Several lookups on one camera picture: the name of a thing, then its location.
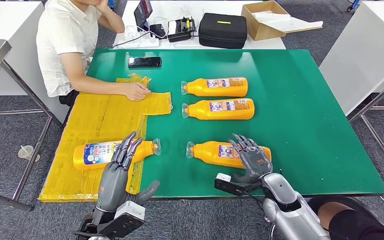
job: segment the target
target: gray carpet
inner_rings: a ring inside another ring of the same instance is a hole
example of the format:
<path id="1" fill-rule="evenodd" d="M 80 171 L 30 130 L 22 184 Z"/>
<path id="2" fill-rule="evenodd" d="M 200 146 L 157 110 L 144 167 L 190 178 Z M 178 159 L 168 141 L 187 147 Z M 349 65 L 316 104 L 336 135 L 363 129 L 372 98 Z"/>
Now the gray carpet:
<path id="1" fill-rule="evenodd" d="M 323 28 L 288 34 L 283 38 L 288 49 L 309 49 L 320 64 L 351 18 L 346 12 L 346 0 L 280 0 L 279 3 L 294 17 L 306 21 L 323 20 Z M 115 12 L 121 15 L 125 1 L 116 1 Z M 114 34 L 100 29 L 98 46 L 112 44 Z M 0 110 L 36 108 L 28 97 L 1 97 Z M 373 111 L 368 118 L 384 140 L 384 111 Z M 43 114 L 29 116 L 0 116 L 0 194 L 12 196 L 27 164 L 17 157 L 20 145 L 33 145 L 45 123 Z M 384 155 L 361 120 L 353 124 L 364 148 L 384 180 Z M 42 203 L 36 200 L 51 166 L 62 130 L 54 124 L 49 129 L 40 155 L 33 167 L 25 190 L 24 203 L 35 205 L 31 212 L 22 212 L 0 205 L 0 240 L 62 240 L 74 239 L 70 233 L 94 204 Z M 384 202 L 379 197 L 360 197 L 384 223 Z M 146 224 L 126 239 L 268 239 L 270 225 L 263 212 L 251 199 L 150 201 L 145 204 Z"/>

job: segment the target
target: smartphone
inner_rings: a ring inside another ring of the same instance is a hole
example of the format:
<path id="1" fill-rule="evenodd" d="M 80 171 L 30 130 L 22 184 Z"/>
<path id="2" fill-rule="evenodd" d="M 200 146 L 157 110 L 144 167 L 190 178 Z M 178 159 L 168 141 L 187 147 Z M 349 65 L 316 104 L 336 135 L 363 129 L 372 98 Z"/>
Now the smartphone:
<path id="1" fill-rule="evenodd" d="M 161 67 L 161 57 L 129 57 L 128 68 L 159 68 Z"/>

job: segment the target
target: yellow bottle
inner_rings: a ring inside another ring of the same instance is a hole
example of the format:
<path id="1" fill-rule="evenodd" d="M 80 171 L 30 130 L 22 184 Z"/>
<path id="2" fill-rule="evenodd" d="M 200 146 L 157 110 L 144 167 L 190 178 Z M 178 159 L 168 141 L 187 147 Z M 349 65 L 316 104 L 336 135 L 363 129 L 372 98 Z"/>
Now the yellow bottle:
<path id="1" fill-rule="evenodd" d="M 181 105 L 181 115 L 200 120 L 248 120 L 254 116 L 254 102 L 249 98 L 201 100 Z"/>
<path id="2" fill-rule="evenodd" d="M 243 76 L 204 79 L 181 82 L 181 94 L 199 97 L 244 97 L 248 92 L 248 82 Z"/>
<path id="3" fill-rule="evenodd" d="M 122 141 L 108 141 L 101 143 L 90 143 L 77 146 L 73 153 L 73 164 L 77 170 L 91 170 L 104 168 L 111 162 L 117 146 Z M 142 141 L 136 148 L 131 163 L 142 161 L 149 155 L 161 155 L 160 139 L 153 141 Z"/>
<path id="4" fill-rule="evenodd" d="M 272 161 L 270 148 L 260 146 L 268 160 Z M 241 160 L 238 157 L 232 144 L 229 142 L 207 141 L 202 144 L 194 144 L 189 141 L 186 145 L 186 158 L 201 159 L 204 163 L 221 165 L 226 167 L 243 169 Z"/>

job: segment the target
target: yellow plastic sheet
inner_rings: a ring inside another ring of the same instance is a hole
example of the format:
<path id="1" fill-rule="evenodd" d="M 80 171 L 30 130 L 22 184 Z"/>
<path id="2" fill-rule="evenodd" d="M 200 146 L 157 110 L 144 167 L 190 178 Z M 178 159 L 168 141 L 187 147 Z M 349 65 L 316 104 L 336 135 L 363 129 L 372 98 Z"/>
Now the yellow plastic sheet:
<path id="1" fill-rule="evenodd" d="M 145 86 L 149 80 L 135 74 L 130 78 L 117 78 L 119 83 L 141 82 Z M 95 201 L 103 169 L 75 169 L 75 147 L 122 140 L 132 131 L 146 139 L 147 116 L 169 114 L 171 110 L 169 92 L 150 93 L 142 101 L 130 101 L 124 95 L 79 94 L 38 199 L 43 202 Z M 140 161 L 130 167 L 126 191 L 139 192 L 142 166 Z"/>

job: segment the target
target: power strip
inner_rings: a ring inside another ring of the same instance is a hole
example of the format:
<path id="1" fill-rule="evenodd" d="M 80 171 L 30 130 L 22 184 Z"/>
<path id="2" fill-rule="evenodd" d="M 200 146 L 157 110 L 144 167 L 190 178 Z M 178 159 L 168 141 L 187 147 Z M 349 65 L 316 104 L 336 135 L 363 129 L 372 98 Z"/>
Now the power strip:
<path id="1" fill-rule="evenodd" d="M 158 46 L 160 46 L 160 42 L 158 38 L 151 36 L 150 33 L 142 36 L 143 34 L 145 33 L 144 32 L 119 33 L 115 36 L 114 45 L 117 45 L 117 44 L 121 44 L 121 45 L 118 45 L 115 48 L 136 49 L 136 48 L 149 48 L 149 47 L 157 48 Z"/>

